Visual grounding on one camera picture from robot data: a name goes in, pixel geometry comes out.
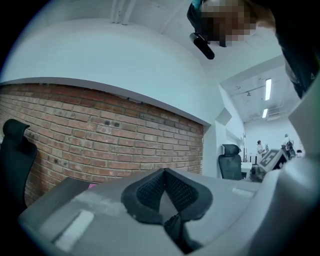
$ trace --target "brick wall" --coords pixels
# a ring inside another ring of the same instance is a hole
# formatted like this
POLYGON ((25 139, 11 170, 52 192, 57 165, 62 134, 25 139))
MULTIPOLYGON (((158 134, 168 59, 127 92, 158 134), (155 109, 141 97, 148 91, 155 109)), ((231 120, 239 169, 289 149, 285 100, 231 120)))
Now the brick wall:
POLYGON ((149 104, 74 86, 6 85, 1 133, 12 118, 30 125, 25 135, 38 148, 27 205, 68 176, 100 183, 165 167, 202 173, 203 126, 149 104))

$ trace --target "chair headrest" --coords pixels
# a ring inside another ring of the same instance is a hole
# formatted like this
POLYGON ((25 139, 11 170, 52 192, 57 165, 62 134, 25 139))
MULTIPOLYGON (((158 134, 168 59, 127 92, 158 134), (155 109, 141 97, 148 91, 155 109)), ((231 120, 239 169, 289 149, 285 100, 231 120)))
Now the chair headrest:
POLYGON ((21 144, 24 138, 25 130, 29 127, 30 125, 28 124, 19 122, 15 119, 9 119, 4 123, 2 130, 4 133, 4 137, 8 136, 17 144, 21 144))
POLYGON ((234 144, 222 144, 224 147, 224 156, 225 157, 232 157, 235 155, 238 155, 241 151, 241 149, 234 144))

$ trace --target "fluorescent light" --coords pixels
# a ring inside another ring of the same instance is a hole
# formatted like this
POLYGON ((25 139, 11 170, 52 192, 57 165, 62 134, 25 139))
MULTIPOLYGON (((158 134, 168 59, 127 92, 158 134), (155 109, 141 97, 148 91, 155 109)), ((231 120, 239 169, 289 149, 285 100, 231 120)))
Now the fluorescent light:
POLYGON ((266 109, 263 111, 262 118, 266 118, 267 113, 268 113, 268 109, 266 108, 266 109))
POLYGON ((265 100, 270 99, 271 94, 271 79, 265 80, 265 100))

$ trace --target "pink object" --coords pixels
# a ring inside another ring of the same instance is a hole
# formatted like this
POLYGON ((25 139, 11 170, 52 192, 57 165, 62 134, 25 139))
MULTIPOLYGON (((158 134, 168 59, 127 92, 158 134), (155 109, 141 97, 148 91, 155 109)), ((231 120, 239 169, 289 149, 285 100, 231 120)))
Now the pink object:
POLYGON ((97 184, 90 184, 88 189, 95 187, 97 184))

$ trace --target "gray chair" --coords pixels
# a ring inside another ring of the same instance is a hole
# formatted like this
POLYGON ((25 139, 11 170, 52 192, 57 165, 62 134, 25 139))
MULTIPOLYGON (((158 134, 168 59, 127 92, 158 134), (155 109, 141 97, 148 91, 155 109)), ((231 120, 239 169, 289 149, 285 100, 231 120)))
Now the gray chair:
POLYGON ((234 144, 222 144, 224 154, 219 155, 218 162, 223 179, 227 180, 242 180, 241 173, 241 149, 234 144))

